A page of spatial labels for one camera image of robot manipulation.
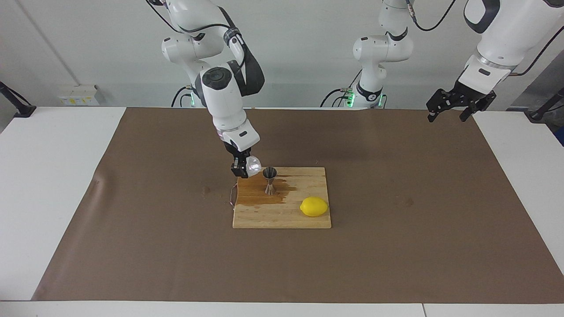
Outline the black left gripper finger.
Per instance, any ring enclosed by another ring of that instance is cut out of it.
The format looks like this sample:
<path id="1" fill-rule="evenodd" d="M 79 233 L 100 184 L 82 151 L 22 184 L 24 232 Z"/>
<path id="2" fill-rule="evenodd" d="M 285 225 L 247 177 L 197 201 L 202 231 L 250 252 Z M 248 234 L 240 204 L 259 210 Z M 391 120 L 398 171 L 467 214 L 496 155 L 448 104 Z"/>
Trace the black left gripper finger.
<path id="1" fill-rule="evenodd" d="M 456 104 L 451 101 L 450 97 L 450 92 L 446 92 L 441 88 L 433 93 L 431 98 L 427 101 L 427 110 L 429 112 L 427 119 L 429 122 L 434 122 L 439 114 L 451 110 L 456 106 Z"/>
<path id="2" fill-rule="evenodd" d="M 465 122 L 468 118 L 470 118 L 473 114 L 476 114 L 480 111 L 485 111 L 488 109 L 490 104 L 496 99 L 496 93 L 491 92 L 488 95 L 484 96 L 483 98 L 474 101 L 468 100 L 464 102 L 465 109 L 459 115 L 459 119 L 461 122 Z"/>

